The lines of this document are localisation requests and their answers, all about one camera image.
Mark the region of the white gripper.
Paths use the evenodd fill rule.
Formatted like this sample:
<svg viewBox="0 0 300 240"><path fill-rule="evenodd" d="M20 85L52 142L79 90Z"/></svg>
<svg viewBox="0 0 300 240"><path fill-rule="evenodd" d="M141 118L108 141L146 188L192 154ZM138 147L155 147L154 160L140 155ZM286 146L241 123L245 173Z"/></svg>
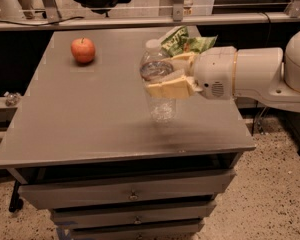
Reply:
<svg viewBox="0 0 300 240"><path fill-rule="evenodd" d="M197 92L207 99L229 100L232 97L232 72L237 50L232 46L213 47L198 55L182 53L167 61L174 70L183 70L179 78L145 86L154 98L187 99Z"/></svg>

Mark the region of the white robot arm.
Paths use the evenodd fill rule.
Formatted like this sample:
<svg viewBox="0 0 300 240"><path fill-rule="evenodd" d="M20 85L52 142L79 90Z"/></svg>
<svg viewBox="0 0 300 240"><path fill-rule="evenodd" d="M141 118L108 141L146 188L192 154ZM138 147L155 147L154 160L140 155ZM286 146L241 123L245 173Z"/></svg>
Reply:
<svg viewBox="0 0 300 240"><path fill-rule="evenodd" d="M250 98L271 108L300 113L300 31L284 49L213 47L161 61L173 72L145 84L154 98Z"/></svg>

